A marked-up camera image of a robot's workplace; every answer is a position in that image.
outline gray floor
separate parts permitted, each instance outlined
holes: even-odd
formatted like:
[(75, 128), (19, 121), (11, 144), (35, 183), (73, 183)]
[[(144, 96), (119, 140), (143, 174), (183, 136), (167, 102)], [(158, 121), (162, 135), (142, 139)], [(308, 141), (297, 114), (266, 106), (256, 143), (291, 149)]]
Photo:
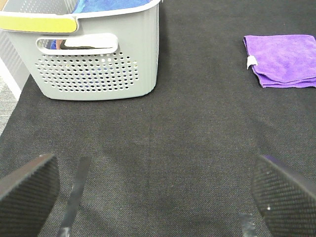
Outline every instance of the gray floor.
[(9, 117), (16, 106), (16, 99), (0, 77), (0, 135), (2, 134)]

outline blue towel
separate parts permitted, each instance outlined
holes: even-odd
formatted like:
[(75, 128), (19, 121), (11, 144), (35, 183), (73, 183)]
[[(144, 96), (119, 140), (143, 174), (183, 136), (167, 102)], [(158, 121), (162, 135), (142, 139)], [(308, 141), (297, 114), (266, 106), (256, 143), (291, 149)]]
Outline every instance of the blue towel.
[[(78, 0), (73, 13), (110, 11), (145, 5), (151, 0)], [(56, 49), (53, 40), (50, 49)]]

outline white tag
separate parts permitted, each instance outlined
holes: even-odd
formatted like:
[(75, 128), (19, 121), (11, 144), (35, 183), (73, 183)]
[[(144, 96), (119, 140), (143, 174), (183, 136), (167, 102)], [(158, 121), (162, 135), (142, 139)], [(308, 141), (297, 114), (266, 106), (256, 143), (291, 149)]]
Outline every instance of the white tag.
[(255, 56), (250, 55), (247, 58), (247, 70), (249, 69), (250, 65), (258, 65), (258, 62)]

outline gray plastic basket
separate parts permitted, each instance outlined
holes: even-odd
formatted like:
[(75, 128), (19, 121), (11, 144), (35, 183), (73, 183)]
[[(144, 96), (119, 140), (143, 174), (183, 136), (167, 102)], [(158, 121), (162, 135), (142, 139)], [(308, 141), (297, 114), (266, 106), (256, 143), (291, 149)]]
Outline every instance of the gray plastic basket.
[[(71, 33), (8, 31), (43, 94), (62, 100), (108, 100), (152, 91), (158, 68), (160, 0), (122, 10), (68, 14), (76, 2), (8, 0), (1, 12), (15, 17), (33, 17), (36, 13), (42, 18), (75, 19), (77, 28)], [(104, 37), (109, 47), (50, 49), (55, 39), (97, 35)]]

